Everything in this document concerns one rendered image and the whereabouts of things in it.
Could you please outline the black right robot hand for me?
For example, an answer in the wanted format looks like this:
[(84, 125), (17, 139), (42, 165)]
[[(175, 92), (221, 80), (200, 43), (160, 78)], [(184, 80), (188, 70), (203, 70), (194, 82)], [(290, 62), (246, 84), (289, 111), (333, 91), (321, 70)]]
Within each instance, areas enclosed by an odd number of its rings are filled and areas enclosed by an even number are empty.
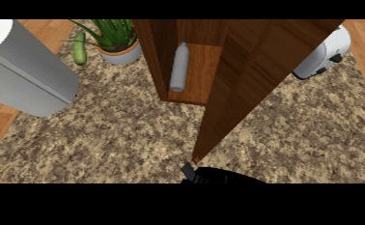
[(261, 184), (262, 181), (248, 177), (246, 175), (237, 174), (224, 169), (212, 167), (197, 167), (191, 169), (188, 163), (181, 167), (181, 173), (184, 178), (181, 183), (231, 183), (231, 184)]

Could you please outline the brown wooden cabinet door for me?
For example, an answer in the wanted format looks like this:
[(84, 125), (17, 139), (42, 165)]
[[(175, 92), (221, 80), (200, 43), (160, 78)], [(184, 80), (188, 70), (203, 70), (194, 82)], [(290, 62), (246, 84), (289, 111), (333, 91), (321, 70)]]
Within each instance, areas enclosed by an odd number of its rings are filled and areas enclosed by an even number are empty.
[(230, 20), (191, 152), (194, 162), (218, 145), (341, 23), (338, 19)]

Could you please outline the clear plastic water bottle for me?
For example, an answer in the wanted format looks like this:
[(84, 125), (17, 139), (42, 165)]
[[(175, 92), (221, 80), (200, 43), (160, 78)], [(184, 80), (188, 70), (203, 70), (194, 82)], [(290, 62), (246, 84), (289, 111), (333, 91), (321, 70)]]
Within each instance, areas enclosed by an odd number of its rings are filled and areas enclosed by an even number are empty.
[(181, 92), (184, 89), (187, 55), (188, 55), (188, 50), (187, 50), (185, 42), (181, 42), (175, 50), (171, 80), (169, 80), (169, 88), (174, 92)]

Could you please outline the brown wooden cabinet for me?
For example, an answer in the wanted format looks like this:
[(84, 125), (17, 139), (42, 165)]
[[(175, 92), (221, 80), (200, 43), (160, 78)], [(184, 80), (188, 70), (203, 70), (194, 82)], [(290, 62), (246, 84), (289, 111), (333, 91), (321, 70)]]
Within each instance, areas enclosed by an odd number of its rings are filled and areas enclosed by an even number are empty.
[(134, 19), (160, 100), (205, 105), (222, 51), (225, 19)]

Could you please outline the white toaster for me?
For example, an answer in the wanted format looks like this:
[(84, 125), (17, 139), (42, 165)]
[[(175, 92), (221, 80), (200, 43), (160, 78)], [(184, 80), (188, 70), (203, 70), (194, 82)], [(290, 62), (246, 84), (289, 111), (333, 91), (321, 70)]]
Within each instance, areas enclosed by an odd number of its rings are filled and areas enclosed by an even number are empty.
[(339, 25), (292, 70), (292, 75), (305, 80), (323, 73), (342, 60), (348, 48), (350, 33)]

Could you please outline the green potted plant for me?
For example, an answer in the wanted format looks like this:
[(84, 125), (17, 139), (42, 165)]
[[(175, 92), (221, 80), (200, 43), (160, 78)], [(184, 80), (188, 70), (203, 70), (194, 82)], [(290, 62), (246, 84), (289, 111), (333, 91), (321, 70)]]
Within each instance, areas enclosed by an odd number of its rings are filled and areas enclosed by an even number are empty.
[(92, 19), (97, 32), (75, 20), (70, 22), (85, 34), (84, 45), (88, 44), (97, 48), (101, 59), (109, 64), (126, 65), (137, 61), (141, 46), (131, 19)]

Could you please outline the green cucumber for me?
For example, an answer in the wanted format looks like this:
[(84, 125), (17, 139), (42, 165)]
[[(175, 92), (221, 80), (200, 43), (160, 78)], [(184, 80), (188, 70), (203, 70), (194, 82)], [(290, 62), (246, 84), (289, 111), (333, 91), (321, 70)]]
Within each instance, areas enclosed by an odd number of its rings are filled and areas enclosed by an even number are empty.
[(82, 32), (78, 32), (73, 37), (73, 46), (72, 46), (73, 63), (78, 66), (82, 66), (86, 62), (84, 42), (85, 42), (85, 34)]

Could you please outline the grey rounded appliance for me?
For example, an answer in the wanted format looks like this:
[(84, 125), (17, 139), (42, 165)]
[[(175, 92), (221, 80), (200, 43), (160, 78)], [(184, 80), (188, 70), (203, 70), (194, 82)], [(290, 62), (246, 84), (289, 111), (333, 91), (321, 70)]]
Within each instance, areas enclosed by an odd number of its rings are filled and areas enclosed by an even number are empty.
[(44, 117), (70, 104), (75, 72), (14, 19), (0, 19), (0, 103)]

